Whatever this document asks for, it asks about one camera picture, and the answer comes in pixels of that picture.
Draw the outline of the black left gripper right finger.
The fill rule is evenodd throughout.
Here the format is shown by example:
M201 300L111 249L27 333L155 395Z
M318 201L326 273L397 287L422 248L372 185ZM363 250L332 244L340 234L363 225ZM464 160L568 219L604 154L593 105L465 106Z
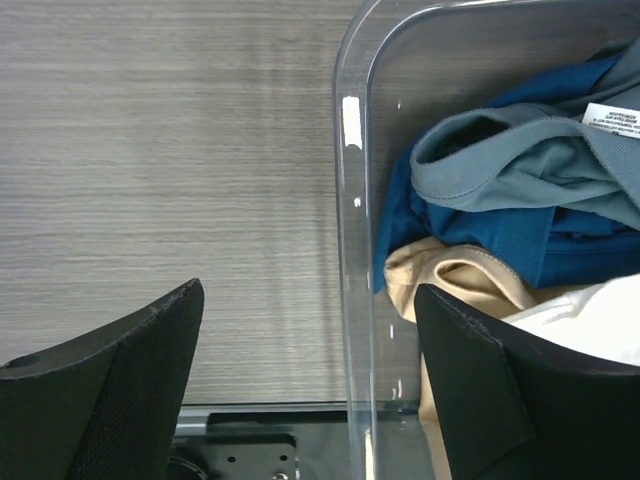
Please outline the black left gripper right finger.
M443 290L415 296L455 479L636 479L639 369L555 345Z

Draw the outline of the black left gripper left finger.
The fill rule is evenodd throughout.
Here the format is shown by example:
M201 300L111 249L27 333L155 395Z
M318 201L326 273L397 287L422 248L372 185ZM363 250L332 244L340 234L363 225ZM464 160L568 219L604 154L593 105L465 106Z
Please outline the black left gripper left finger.
M192 279L3 365L2 478L164 478L204 303Z

